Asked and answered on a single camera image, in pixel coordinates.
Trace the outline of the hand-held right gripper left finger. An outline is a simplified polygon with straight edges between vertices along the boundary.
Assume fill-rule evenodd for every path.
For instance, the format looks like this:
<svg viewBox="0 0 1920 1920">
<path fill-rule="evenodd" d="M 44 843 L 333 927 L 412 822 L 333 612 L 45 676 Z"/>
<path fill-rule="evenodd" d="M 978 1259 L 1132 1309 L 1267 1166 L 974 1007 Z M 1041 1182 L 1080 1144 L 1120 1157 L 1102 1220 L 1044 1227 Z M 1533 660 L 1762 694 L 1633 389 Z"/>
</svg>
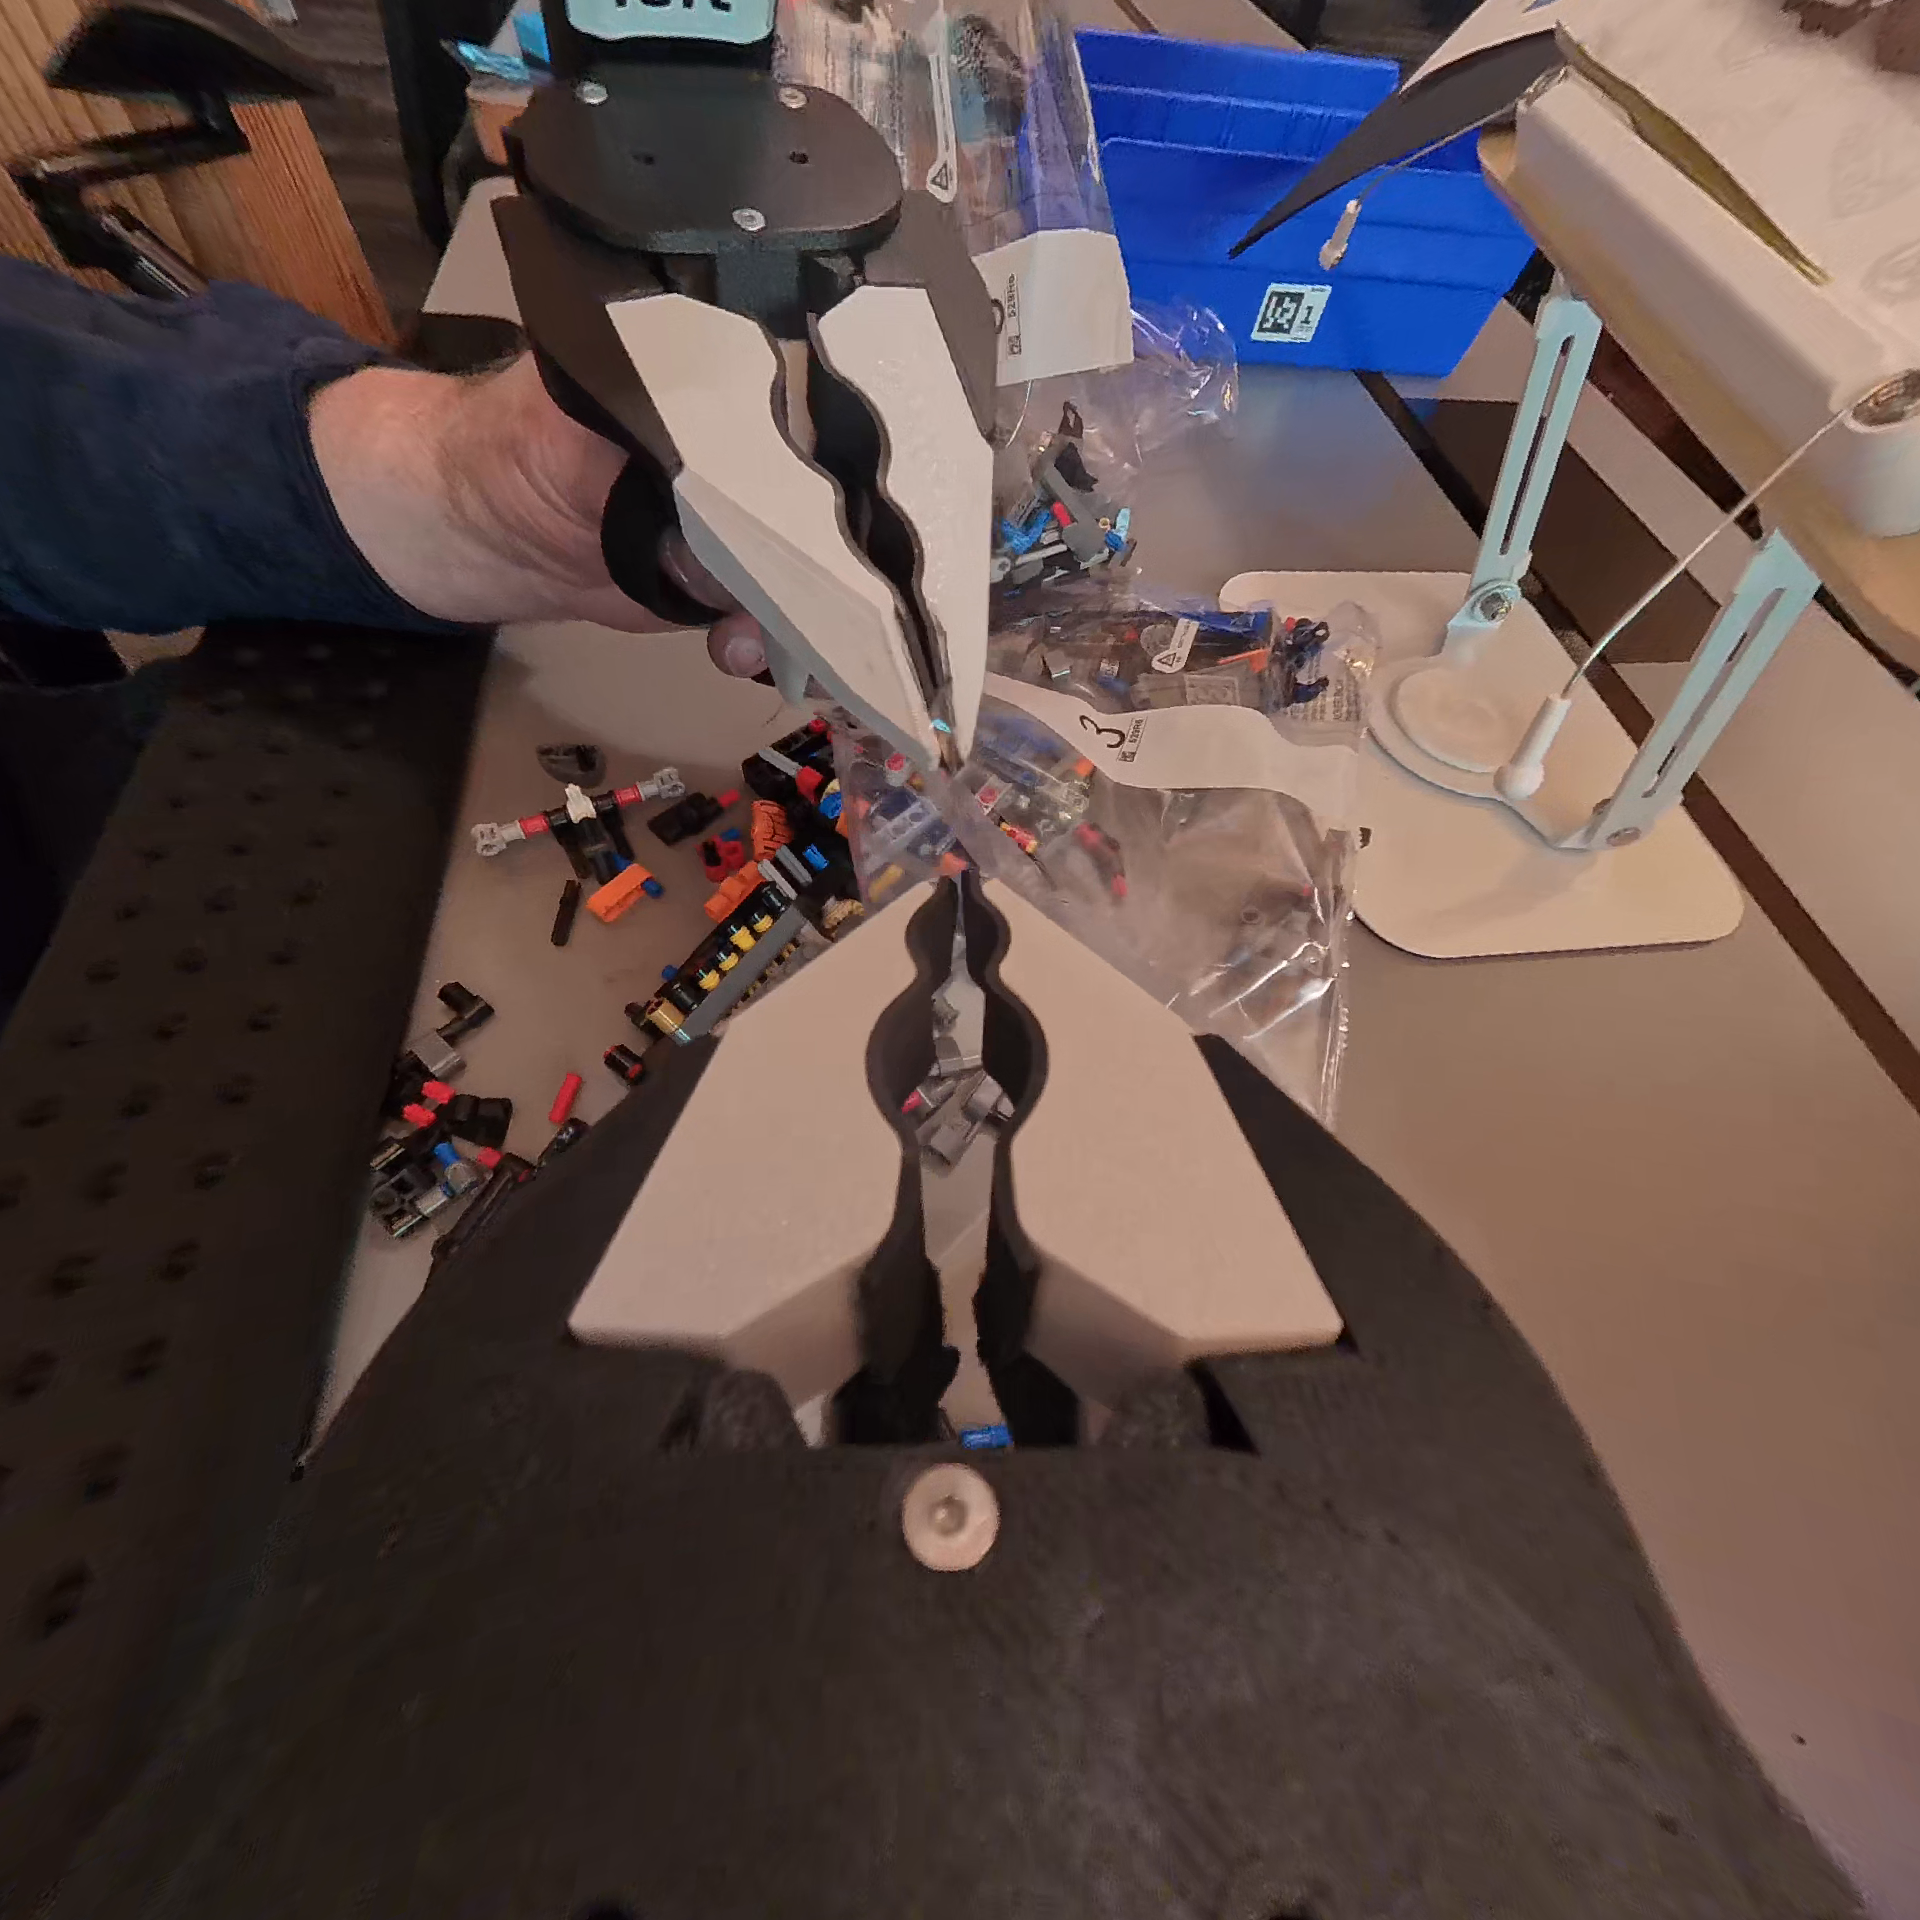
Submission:
<svg viewBox="0 0 1920 1920">
<path fill-rule="evenodd" d="M 940 1435 L 958 1354 L 928 1259 L 908 1100 L 954 970 L 954 880 L 923 883 L 689 1052 L 702 1067 L 568 1328 L 824 1398 L 846 1437 Z"/>
</svg>

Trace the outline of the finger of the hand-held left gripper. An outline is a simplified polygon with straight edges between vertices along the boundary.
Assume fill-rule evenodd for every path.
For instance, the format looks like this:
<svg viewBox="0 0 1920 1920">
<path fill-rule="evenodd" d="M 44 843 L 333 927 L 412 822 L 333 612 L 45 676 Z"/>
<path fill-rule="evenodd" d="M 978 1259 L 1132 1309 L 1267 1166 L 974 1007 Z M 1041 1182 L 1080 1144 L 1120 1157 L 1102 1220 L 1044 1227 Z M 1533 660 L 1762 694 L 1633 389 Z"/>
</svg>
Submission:
<svg viewBox="0 0 1920 1920">
<path fill-rule="evenodd" d="M 766 637 L 786 700 L 818 682 L 931 767 L 938 730 L 908 660 L 898 589 L 857 549 L 829 472 L 785 427 L 785 359 L 764 327 L 683 295 L 609 301 L 676 458 L 692 558 Z"/>
<path fill-rule="evenodd" d="M 908 606 L 928 635 L 933 733 L 945 755 L 974 748 L 988 672 L 994 452 L 920 286 L 865 284 L 816 325 L 824 360 L 866 405 L 881 435 L 881 495 L 909 547 Z"/>
</svg>

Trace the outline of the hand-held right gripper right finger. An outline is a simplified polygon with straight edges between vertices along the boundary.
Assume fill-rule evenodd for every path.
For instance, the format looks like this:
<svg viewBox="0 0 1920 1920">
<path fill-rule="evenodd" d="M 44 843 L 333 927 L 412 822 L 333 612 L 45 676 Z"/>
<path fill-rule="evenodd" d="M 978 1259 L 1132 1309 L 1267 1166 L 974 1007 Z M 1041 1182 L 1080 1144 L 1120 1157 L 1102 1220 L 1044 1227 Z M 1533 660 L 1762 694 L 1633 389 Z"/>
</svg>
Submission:
<svg viewBox="0 0 1920 1920">
<path fill-rule="evenodd" d="M 977 1356 L 1016 1446 L 1069 1446 L 1195 1363 L 1334 1346 L 1342 1317 L 1185 1019 L 1000 880 L 961 891 L 993 1159 Z"/>
</svg>

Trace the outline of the grey lego connector assembly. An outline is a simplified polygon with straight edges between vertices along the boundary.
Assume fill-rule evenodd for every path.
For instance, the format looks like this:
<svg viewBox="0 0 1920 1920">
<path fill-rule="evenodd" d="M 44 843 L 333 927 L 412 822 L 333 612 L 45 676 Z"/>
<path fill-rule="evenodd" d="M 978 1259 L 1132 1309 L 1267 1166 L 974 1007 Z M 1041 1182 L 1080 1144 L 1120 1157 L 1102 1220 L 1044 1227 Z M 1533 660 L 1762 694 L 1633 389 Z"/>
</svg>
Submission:
<svg viewBox="0 0 1920 1920">
<path fill-rule="evenodd" d="M 954 1030 L 933 1039 L 933 1062 L 922 1080 L 902 1098 L 900 1117 L 908 1120 L 920 1155 L 940 1170 L 954 1170 L 971 1143 L 1013 1112 L 1001 1083 L 993 1078 L 977 1046 Z"/>
</svg>

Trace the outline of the large clear plastic bag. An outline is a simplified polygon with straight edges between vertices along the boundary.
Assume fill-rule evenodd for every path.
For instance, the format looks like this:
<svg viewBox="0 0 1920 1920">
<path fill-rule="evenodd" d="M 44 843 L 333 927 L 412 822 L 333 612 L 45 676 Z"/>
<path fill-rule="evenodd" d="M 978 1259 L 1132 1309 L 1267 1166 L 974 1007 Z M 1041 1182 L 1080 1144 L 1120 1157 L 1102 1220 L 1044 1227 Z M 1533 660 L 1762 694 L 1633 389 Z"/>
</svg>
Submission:
<svg viewBox="0 0 1920 1920">
<path fill-rule="evenodd" d="M 1348 1039 L 1357 752 L 1254 711 L 1105 711 L 993 676 L 958 772 L 833 715 L 856 875 L 877 904 L 974 868 L 1237 1046 L 1322 1122 Z"/>
</svg>

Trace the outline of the person's left forearm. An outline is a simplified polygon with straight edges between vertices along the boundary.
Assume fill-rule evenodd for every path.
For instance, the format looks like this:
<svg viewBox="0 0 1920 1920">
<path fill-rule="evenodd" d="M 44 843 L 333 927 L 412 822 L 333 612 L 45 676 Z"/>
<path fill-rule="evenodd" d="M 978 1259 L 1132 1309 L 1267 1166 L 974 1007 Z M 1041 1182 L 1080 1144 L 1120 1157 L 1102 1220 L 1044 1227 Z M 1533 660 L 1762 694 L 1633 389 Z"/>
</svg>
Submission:
<svg viewBox="0 0 1920 1920">
<path fill-rule="evenodd" d="M 392 357 L 241 280 L 165 301 L 2 260 L 2 606 L 73 631 L 445 632 L 336 515 L 308 403 Z"/>
</svg>

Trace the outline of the black lego assembly yellow studs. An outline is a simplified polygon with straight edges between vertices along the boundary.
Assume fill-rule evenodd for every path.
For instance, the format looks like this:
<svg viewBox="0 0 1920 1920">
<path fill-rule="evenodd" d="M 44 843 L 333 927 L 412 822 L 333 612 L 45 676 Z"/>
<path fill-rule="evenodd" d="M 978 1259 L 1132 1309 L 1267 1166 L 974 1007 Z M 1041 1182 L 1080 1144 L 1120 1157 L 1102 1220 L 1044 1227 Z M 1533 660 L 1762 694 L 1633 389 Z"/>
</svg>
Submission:
<svg viewBox="0 0 1920 1920">
<path fill-rule="evenodd" d="M 829 887 L 795 891 L 771 866 L 739 875 L 747 891 L 723 891 L 721 918 L 670 966 L 650 999 L 628 1002 L 625 1016 L 650 1044 L 690 1044 L 715 1032 L 785 971 L 824 952 L 846 920 L 862 916 L 856 896 Z"/>
</svg>

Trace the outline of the pile of loose lego pieces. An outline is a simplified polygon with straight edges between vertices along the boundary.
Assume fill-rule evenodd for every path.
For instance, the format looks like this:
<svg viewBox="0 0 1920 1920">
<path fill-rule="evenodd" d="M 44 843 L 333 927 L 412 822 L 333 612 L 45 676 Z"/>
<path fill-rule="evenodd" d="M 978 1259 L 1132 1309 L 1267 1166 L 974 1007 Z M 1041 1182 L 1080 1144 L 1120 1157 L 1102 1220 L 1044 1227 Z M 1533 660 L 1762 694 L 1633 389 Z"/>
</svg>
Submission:
<svg viewBox="0 0 1920 1920">
<path fill-rule="evenodd" d="M 564 783 L 577 783 L 589 795 L 625 786 L 593 789 L 587 783 L 609 767 L 606 756 L 589 743 L 557 743 L 539 750 L 539 758 L 547 772 L 560 782 L 560 799 Z M 723 891 L 747 891 L 756 885 L 756 880 L 740 880 L 740 874 L 771 866 L 795 891 L 827 887 L 862 902 L 848 836 L 846 794 L 836 772 L 833 723 L 825 712 L 816 711 L 798 727 L 760 744 L 739 763 L 734 783 L 717 790 L 690 783 L 685 789 L 689 795 L 680 803 L 632 807 L 627 831 L 636 861 L 658 875 L 660 883 L 660 874 L 634 839 L 638 831 L 648 834 L 660 854 L 683 850 L 694 856 L 704 883 L 702 931 L 681 958 L 662 965 L 628 1002 L 650 999 L 662 974 L 689 958 L 721 918 L 723 904 L 717 898 Z M 514 847 L 526 846 L 560 847 L 545 836 Z M 568 861 L 568 880 L 548 935 L 555 949 L 564 949 L 584 920 L 617 927 L 641 911 L 632 911 L 616 925 L 603 925 L 585 915 L 585 898 L 594 888 L 596 885 L 580 883 Z M 862 916 L 846 920 L 835 939 L 853 931 Z M 777 980 L 739 1010 L 769 995 Z M 548 1139 L 542 1150 L 531 1159 L 514 1155 L 509 1150 L 512 1102 L 505 1095 L 464 1090 L 459 1083 L 464 1072 L 459 1044 L 496 1014 L 493 1004 L 459 980 L 445 980 L 436 987 L 436 1005 L 442 1021 L 433 1024 L 420 1039 L 398 1055 L 381 1109 L 385 1134 L 369 1160 L 369 1215 L 393 1242 L 426 1236 L 427 1229 L 436 1229 L 453 1215 L 490 1208 L 587 1131 L 587 1120 L 580 1115 L 585 1078 L 578 1072 L 568 1072 L 545 1115 Z M 603 1067 L 620 1088 L 636 1090 L 650 1072 L 650 1055 L 657 1046 L 676 1046 L 676 1042 L 650 1044 L 634 1032 L 632 1039 L 606 1050 Z"/>
</svg>

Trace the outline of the black lego joint assembly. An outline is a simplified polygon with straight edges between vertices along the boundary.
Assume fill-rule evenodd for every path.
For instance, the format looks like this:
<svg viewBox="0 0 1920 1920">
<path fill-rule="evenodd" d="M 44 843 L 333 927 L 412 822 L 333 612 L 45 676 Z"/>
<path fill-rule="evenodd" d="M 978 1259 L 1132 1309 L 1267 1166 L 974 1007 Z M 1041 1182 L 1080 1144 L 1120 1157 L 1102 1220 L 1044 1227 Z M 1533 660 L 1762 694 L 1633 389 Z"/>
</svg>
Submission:
<svg viewBox="0 0 1920 1920">
<path fill-rule="evenodd" d="M 610 786 L 593 795 L 577 783 L 564 783 L 555 807 L 507 822 L 476 822 L 472 846 L 481 856 L 499 856 L 545 836 L 560 846 L 580 883 L 603 885 L 636 861 L 627 811 L 680 803 L 685 795 L 689 789 L 673 765 L 638 783 Z"/>
</svg>

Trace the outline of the lego instruction booklet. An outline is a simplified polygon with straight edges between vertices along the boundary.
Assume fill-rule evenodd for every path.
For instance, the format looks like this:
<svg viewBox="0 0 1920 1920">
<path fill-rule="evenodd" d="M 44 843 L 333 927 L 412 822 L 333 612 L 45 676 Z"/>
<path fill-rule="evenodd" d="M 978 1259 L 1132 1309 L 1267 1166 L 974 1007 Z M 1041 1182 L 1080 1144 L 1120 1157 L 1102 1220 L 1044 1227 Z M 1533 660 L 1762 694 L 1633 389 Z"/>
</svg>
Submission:
<svg viewBox="0 0 1920 1920">
<path fill-rule="evenodd" d="M 1918 296 L 1918 5 L 1480 5 L 1360 127 L 1232 243 L 1510 118 L 1570 72 L 1816 284 Z"/>
</svg>

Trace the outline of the person's left hand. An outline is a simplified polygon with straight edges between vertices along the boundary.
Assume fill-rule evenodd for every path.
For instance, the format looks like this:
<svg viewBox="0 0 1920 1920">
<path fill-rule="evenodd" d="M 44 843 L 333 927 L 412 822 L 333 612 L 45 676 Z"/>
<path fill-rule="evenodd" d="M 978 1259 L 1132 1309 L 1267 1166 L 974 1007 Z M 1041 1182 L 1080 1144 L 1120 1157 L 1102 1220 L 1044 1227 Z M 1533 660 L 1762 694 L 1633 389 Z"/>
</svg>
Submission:
<svg viewBox="0 0 1920 1920">
<path fill-rule="evenodd" d="M 410 608 L 692 631 L 616 586 L 601 532 L 627 451 L 564 416 L 529 351 L 476 375 L 356 370 L 307 405 L 307 427 L 344 530 Z"/>
</svg>

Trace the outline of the printed bag with white band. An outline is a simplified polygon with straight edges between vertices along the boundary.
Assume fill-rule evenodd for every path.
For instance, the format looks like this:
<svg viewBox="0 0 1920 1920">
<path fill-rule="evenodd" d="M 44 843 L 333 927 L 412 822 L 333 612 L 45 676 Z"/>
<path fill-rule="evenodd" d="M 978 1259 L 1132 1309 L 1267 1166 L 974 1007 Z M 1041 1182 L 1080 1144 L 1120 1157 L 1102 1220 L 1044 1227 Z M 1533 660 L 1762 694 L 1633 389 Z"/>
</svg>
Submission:
<svg viewBox="0 0 1920 1920">
<path fill-rule="evenodd" d="M 1066 5 L 881 5 L 909 186 L 948 205 L 997 304 L 1000 381 L 1125 366 L 1133 314 Z"/>
</svg>

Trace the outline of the blue bin with white tag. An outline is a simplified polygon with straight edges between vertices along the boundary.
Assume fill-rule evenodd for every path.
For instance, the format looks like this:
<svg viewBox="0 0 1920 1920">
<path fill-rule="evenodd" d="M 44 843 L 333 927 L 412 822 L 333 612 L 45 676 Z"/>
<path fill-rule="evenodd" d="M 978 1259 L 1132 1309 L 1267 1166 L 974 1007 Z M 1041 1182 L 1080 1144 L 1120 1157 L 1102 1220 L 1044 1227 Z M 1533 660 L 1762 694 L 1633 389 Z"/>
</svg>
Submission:
<svg viewBox="0 0 1920 1920">
<path fill-rule="evenodd" d="M 1376 58 L 1077 34 L 1133 307 L 1210 310 L 1249 366 L 1448 376 L 1537 254 L 1476 136 L 1388 178 L 1322 266 L 1350 187 L 1232 246 L 1398 85 Z"/>
</svg>

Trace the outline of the wooden and white book stand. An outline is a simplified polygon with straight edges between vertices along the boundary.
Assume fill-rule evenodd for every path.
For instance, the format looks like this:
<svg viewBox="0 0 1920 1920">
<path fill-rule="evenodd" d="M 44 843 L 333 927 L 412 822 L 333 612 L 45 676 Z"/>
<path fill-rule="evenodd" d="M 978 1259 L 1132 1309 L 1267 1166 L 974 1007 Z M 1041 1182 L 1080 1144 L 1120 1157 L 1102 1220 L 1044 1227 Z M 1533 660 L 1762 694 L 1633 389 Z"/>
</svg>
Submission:
<svg viewBox="0 0 1920 1920">
<path fill-rule="evenodd" d="M 1915 351 L 1762 245 L 1565 70 L 1474 132 L 1481 171 L 1554 277 L 1454 614 L 1416 637 L 1413 604 L 1382 583 L 1365 715 L 1390 772 L 1366 786 L 1376 822 L 1356 910 L 1425 958 L 1709 943 L 1740 925 L 1738 888 L 1704 831 L 1669 816 L 1837 552 L 1915 540 Z M 1357 178 L 1326 269 L 1366 194 L 1433 150 Z M 1772 530 L 1641 744 L 1594 670 L 1721 528 L 1579 660 L 1522 589 L 1602 332 L 1742 472 L 1724 530 L 1774 499 Z"/>
</svg>

